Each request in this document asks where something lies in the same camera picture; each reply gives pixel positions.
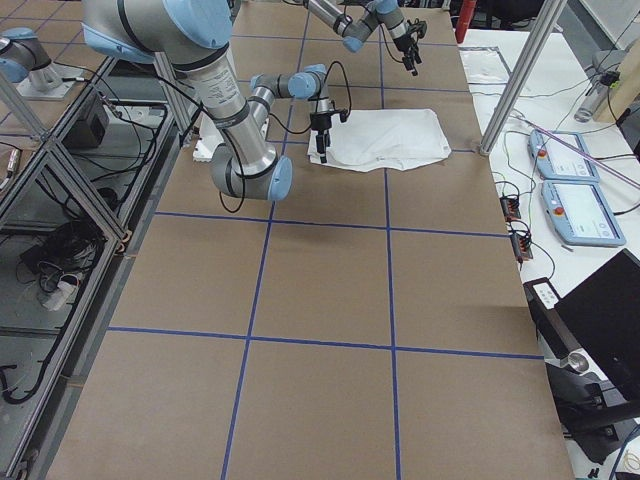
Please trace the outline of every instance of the white cloth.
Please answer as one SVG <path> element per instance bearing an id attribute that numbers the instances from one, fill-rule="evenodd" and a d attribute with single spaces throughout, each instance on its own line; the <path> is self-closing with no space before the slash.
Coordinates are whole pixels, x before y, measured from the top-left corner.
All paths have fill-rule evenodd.
<path id="1" fill-rule="evenodd" d="M 353 110 L 346 123 L 334 117 L 325 165 L 369 172 L 376 168 L 409 170 L 449 156 L 447 142 L 432 110 Z M 309 158 L 321 163 L 315 134 Z"/>

